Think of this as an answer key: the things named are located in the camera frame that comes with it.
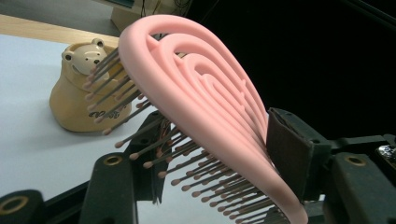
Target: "bear ear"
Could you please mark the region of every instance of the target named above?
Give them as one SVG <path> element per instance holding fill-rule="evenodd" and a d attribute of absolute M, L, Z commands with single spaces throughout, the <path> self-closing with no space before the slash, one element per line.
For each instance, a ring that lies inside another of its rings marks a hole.
<path fill-rule="evenodd" d="M 62 58 L 70 62 L 70 61 L 72 60 L 73 54 L 74 54 L 73 51 L 65 50 L 65 51 L 62 53 Z"/>
<path fill-rule="evenodd" d="M 97 45 L 100 48 L 103 48 L 105 46 L 105 42 L 100 38 L 93 39 L 91 43 Z"/>

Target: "bear face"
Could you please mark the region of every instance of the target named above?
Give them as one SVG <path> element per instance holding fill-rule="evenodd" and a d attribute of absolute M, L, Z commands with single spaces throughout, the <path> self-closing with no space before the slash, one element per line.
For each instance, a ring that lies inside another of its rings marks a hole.
<path fill-rule="evenodd" d="M 75 73 L 86 76 L 106 56 L 105 43 L 99 38 L 95 38 L 91 44 L 80 46 L 74 51 L 67 49 L 62 53 L 62 58 L 70 63 Z"/>

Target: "spiral cutout pattern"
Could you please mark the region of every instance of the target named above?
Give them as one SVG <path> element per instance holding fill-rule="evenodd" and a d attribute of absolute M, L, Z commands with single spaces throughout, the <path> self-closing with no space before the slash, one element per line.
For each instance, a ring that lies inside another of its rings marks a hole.
<path fill-rule="evenodd" d="M 262 100 L 215 35 L 177 16 L 148 16 L 122 32 L 119 54 L 138 89 L 184 134 L 262 190 L 290 222 L 307 222 L 266 156 Z"/>

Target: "gray floor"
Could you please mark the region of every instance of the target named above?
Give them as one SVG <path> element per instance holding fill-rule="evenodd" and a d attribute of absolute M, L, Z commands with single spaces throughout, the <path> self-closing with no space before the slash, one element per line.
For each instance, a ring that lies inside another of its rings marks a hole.
<path fill-rule="evenodd" d="M 0 14 L 119 36 L 112 7 L 92 0 L 0 0 Z"/>

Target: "hairbrush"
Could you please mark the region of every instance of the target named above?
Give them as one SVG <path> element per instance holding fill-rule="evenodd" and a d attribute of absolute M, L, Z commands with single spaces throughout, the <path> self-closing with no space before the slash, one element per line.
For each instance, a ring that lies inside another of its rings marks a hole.
<path fill-rule="evenodd" d="M 114 92 L 127 80 L 132 80 L 138 91 L 119 92 L 120 102 L 94 122 L 100 123 L 134 100 L 141 102 L 135 112 L 103 134 L 110 134 L 151 105 L 161 116 L 147 130 L 156 125 L 164 130 L 171 127 L 156 143 L 132 153 L 132 161 L 154 150 L 156 159 L 143 164 L 149 169 L 162 161 L 190 156 L 188 161 L 159 172 L 158 177 L 196 165 L 171 184 L 190 181 L 183 191 L 195 189 L 192 197 L 202 197 L 203 203 L 217 207 L 236 223 L 307 223 L 303 205 L 266 153 L 267 113 L 262 100 L 218 37 L 201 24 L 179 16 L 144 17 L 121 33 L 118 48 L 92 70 L 84 84 L 92 91 L 87 101 L 101 89 L 92 90 L 92 84 L 117 61 L 127 75 Z M 88 110 L 105 100 L 92 102 Z"/>

